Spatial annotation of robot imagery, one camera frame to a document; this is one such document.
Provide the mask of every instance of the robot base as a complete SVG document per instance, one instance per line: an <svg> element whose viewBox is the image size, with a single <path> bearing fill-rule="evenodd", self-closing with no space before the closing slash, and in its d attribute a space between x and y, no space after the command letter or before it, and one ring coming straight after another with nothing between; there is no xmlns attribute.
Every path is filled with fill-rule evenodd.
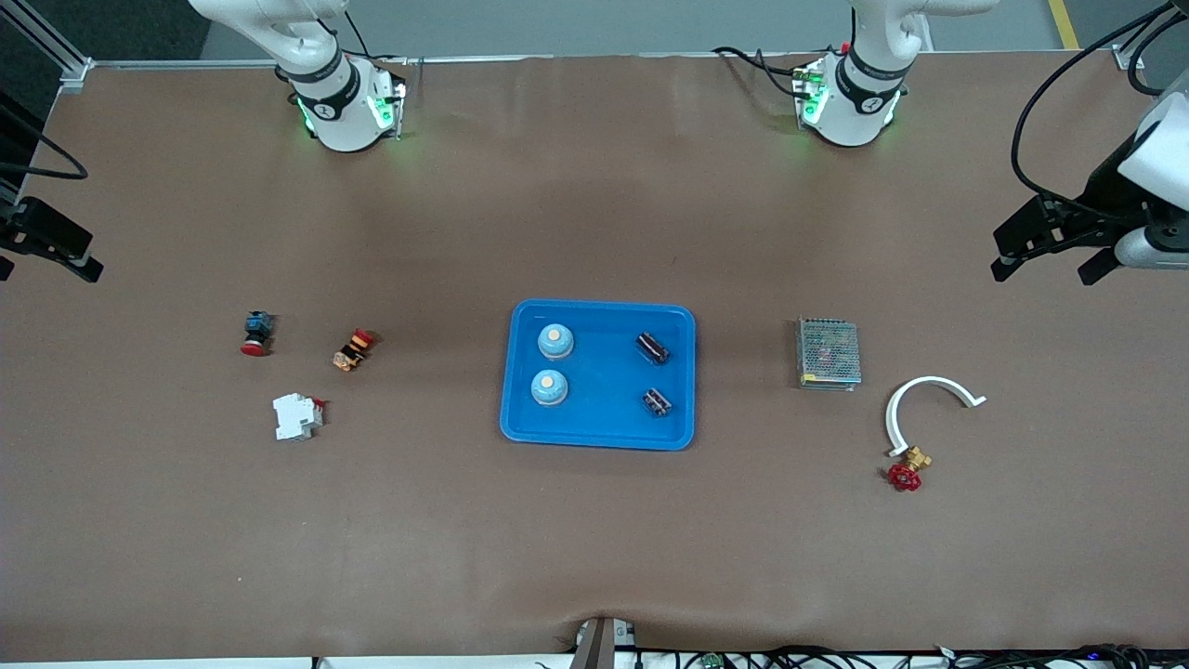
<svg viewBox="0 0 1189 669"><path fill-rule="evenodd" d="M326 147L334 151L359 151L382 137L400 137L404 119L404 82L392 81L392 72L365 58L346 56L359 72L359 91L335 120L326 120L298 103L306 127Z"/></svg>
<svg viewBox="0 0 1189 669"><path fill-rule="evenodd" d="M793 80L793 90L809 95L807 100L797 100L797 121L803 127L812 127L826 141L839 146L862 146L879 135L883 126L892 122L892 113L900 93L874 114L863 114L838 90L836 74L842 58L836 53L826 53L800 69L803 72Z"/></svg>

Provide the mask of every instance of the metal mesh power supply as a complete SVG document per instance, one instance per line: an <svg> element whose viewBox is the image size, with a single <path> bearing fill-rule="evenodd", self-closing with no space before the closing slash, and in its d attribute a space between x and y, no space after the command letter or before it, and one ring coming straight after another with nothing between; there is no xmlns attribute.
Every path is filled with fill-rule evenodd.
<svg viewBox="0 0 1189 669"><path fill-rule="evenodd" d="M845 320L803 317L797 321L797 377L801 389L854 391L858 370L858 328Z"/></svg>

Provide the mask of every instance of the white curved plastic part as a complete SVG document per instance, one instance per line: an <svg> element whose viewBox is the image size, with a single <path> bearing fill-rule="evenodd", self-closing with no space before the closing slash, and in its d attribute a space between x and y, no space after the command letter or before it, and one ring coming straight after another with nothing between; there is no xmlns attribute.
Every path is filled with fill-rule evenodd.
<svg viewBox="0 0 1189 669"><path fill-rule="evenodd" d="M920 379L908 381L892 395L892 399L888 400L887 412L883 415L883 423L888 429L888 440L892 442L892 450L888 452L888 457L897 457L908 450L908 442L904 441L904 435L900 434L900 400L904 399L904 395L907 393L910 389L920 386L921 384L945 389L957 396L957 398L962 400L962 404L971 409L987 402L987 398L974 397L974 395L971 395L970 391L967 391L961 384L940 377L921 377Z"/></svg>

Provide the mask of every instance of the orange terminal block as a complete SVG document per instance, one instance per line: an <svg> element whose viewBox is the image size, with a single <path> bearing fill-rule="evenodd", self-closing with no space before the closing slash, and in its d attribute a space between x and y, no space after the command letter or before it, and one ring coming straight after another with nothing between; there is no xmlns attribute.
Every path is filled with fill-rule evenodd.
<svg viewBox="0 0 1189 669"><path fill-rule="evenodd" d="M367 352L369 347L375 343L376 340L371 334L364 332L363 329L356 328L351 334L351 341L347 342L346 347L339 349L339 353L334 354L331 362L334 367L338 367L342 372L351 372L359 365L359 361L364 360L364 353Z"/></svg>

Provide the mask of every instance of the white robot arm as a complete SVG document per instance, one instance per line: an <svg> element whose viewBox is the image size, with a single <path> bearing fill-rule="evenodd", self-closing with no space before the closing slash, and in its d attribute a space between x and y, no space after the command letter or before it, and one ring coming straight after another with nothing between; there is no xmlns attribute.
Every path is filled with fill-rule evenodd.
<svg viewBox="0 0 1189 669"><path fill-rule="evenodd" d="M272 56L294 89L310 133L335 151L400 135L404 82L366 58L342 52L319 23L350 0L190 0L203 17Z"/></svg>
<svg viewBox="0 0 1189 669"><path fill-rule="evenodd" d="M855 39L845 53L805 68L793 89L801 122L842 146L867 144L892 121L900 84L920 51L913 14L960 17L999 0L850 0Z"/></svg>

